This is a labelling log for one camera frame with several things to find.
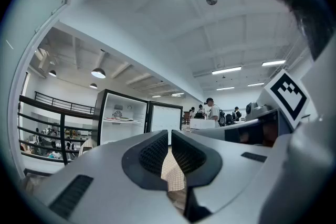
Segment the white cardboard box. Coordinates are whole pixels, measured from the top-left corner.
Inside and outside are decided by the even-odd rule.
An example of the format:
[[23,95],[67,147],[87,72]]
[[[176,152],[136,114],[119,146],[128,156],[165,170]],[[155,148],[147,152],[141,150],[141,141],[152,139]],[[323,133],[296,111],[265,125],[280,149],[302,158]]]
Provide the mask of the white cardboard box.
[[190,119],[190,129],[203,130],[203,129],[213,129],[216,127],[214,120],[205,119]]

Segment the black metal balcony railing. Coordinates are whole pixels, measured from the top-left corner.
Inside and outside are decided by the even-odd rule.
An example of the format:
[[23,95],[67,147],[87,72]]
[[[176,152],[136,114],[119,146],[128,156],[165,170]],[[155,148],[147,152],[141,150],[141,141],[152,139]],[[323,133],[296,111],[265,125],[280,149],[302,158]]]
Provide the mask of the black metal balcony railing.
[[48,95],[45,95],[40,92],[35,91],[35,100],[39,101],[44,104],[48,104],[60,109],[66,109],[78,113],[84,113],[84,114],[94,114],[94,107],[92,106],[87,106],[87,105],[82,105],[82,104],[77,104],[69,101],[65,101],[62,99],[57,99]]

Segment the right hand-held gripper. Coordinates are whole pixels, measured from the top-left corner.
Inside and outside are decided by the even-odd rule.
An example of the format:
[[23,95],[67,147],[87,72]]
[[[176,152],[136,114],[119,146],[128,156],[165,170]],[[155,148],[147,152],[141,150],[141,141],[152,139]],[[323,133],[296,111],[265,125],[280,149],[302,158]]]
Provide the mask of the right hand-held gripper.
[[261,145],[262,124],[276,122],[278,137],[291,134],[301,122],[310,99],[306,91],[285,70],[281,70],[262,90],[259,98],[246,106],[243,123],[213,129],[193,130],[194,134],[233,143]]

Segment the black mini fridge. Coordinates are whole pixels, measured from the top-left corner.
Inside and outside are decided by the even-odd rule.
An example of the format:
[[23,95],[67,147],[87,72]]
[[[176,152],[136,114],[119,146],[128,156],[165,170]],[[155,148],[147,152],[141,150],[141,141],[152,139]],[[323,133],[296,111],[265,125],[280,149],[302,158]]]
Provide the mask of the black mini fridge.
[[[141,123],[113,124],[103,122],[104,118],[113,118],[115,110],[122,111],[122,118],[134,119]],[[170,145],[171,131],[182,129],[182,116],[182,106],[147,101],[105,89],[97,95],[91,138],[97,145],[103,145],[143,133],[167,130],[167,144]]]

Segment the group of people downstairs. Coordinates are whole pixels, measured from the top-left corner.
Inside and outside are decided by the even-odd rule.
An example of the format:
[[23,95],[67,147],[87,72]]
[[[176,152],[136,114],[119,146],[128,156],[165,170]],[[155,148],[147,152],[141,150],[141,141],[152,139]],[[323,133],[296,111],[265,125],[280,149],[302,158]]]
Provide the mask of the group of people downstairs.
[[[52,126],[42,131],[36,129],[36,132],[38,135],[35,135],[35,142],[39,147],[34,147],[35,154],[42,157],[63,159],[59,128]],[[65,140],[65,151],[66,159],[74,160],[78,157],[79,147],[74,142]]]

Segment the dark wood-topped railing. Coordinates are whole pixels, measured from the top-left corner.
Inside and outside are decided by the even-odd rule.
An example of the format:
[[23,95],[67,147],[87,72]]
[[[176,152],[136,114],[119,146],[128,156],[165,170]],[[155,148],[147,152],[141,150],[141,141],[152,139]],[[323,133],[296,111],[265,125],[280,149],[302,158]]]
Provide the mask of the dark wood-topped railing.
[[[17,129],[21,154],[41,161],[69,164],[74,160],[66,159],[65,140],[81,146],[91,137],[93,115],[60,109],[21,95],[17,110]],[[63,159],[42,157],[35,154],[35,135],[47,127],[56,126],[60,131]]]

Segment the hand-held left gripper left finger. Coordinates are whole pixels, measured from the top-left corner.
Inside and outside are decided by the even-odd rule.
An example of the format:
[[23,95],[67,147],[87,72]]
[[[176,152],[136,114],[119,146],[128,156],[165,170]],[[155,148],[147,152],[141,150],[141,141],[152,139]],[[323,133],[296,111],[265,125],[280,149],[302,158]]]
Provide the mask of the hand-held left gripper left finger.
[[161,178],[167,131],[95,147],[43,181],[35,197],[69,224],[184,224]]

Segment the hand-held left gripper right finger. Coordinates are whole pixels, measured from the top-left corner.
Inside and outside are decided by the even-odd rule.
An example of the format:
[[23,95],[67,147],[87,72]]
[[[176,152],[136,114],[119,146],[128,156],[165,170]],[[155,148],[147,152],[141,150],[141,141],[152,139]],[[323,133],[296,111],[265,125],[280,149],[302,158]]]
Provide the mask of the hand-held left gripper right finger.
[[266,161],[269,147],[221,141],[173,130],[172,153],[186,177],[184,217],[205,219],[234,200]]

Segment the person's light shirt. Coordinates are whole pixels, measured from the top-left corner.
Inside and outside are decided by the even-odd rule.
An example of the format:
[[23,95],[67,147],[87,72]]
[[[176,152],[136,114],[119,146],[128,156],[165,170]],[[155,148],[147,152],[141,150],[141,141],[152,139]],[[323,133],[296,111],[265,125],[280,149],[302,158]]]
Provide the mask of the person's light shirt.
[[258,224],[336,224],[336,33],[303,85],[317,118],[293,133]]

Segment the person's right hand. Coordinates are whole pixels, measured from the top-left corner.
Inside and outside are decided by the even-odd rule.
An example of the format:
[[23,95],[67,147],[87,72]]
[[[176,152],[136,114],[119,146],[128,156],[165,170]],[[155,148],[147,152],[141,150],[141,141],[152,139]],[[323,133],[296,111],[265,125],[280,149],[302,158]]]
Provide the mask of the person's right hand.
[[266,147],[273,147],[277,138],[278,124],[276,122],[263,123],[261,145]]

